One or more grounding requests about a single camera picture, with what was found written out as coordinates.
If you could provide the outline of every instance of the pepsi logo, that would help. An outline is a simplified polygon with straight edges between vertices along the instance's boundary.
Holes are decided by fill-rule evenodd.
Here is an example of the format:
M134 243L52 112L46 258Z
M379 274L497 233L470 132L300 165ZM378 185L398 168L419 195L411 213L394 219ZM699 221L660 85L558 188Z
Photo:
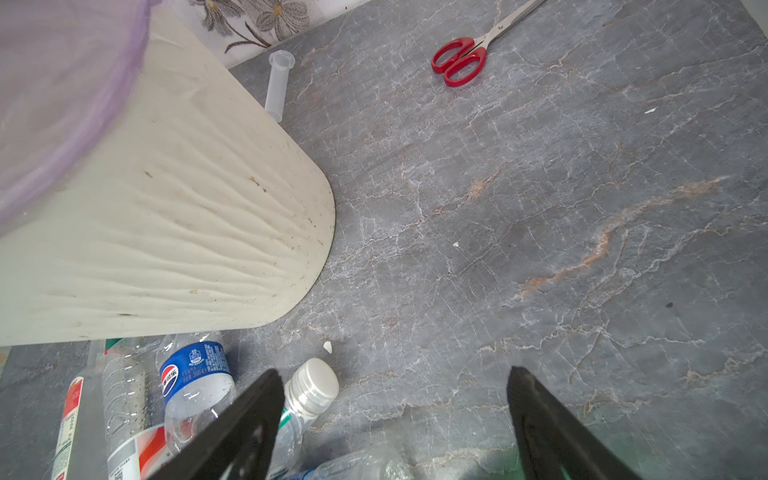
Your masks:
M169 365L163 369L163 373L160 375L160 383L163 386L163 397L167 397L171 390L176 385L176 380L179 378L179 367L175 365Z

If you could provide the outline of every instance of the plastic bottle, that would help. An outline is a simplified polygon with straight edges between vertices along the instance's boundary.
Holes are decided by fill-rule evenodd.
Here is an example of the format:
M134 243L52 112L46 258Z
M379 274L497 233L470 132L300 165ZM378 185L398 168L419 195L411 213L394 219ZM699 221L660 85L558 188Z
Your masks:
M166 335L155 356L165 399L165 439L175 455L237 397L221 334Z
M269 480L282 478L293 468L301 454L301 443L310 425L339 395L339 380L321 359L309 359L285 385L286 404L272 450Z
M150 381L160 341L161 337L124 338L109 349L102 383L101 431L109 456L107 474L99 478L141 480L170 458L160 386Z
M88 347L88 364L69 384L51 480L107 478L101 409L103 371L104 340L92 340Z
M350 453L284 480L412 480L408 464L387 446Z

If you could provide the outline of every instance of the floral wallpaper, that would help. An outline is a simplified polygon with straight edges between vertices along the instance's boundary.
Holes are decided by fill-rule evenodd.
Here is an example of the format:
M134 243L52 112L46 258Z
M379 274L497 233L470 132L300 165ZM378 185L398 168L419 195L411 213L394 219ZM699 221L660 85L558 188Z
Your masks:
M166 0L228 68L367 0Z

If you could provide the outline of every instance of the scissors blade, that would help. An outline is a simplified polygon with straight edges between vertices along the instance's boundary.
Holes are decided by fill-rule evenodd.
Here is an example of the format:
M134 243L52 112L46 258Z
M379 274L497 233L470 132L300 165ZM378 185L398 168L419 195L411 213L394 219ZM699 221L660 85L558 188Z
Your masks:
M527 14L531 13L538 7L544 0L529 0L522 7L518 8L504 20L493 26L491 31L485 35L485 46L488 46L491 41L504 33L508 28L521 21Z

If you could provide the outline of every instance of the red scissors handle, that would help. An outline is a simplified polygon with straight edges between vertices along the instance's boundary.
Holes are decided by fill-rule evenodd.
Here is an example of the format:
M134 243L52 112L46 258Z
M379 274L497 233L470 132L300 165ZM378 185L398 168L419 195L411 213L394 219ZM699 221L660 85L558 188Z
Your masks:
M432 57L432 70L436 74L445 74L445 84L449 87L459 87L468 81L477 77L478 73L485 66L485 57L488 52L483 47L475 48L475 39L470 37L461 37L451 40L440 48L435 56ZM442 63L438 63L440 57L451 50L458 49L451 57ZM460 78L452 78L467 65L477 62L477 67L467 75Z
M432 57L432 70L434 70L436 74L445 73L445 71L448 70L448 67L456 63L460 57L462 57L468 51L472 50L472 47L474 46L475 39L470 37L461 37L449 41L437 51L434 57ZM445 55L448 51L454 50L456 48L459 50L454 53L448 60L442 62L441 64L437 62L440 57Z
M459 60L455 61L453 65L448 67L448 70L445 71L445 84L449 87L461 87L463 84L467 83L468 81L472 80L474 77L478 76L478 73L482 70L483 67L485 67L485 57L487 56L488 52L483 48L479 47L475 50L472 50L472 53L469 55L464 55ZM452 78L454 75L456 75L462 68L466 67L467 65L471 64L472 62L478 62L478 66L475 67L474 70L470 71L467 75L464 75L460 78Z

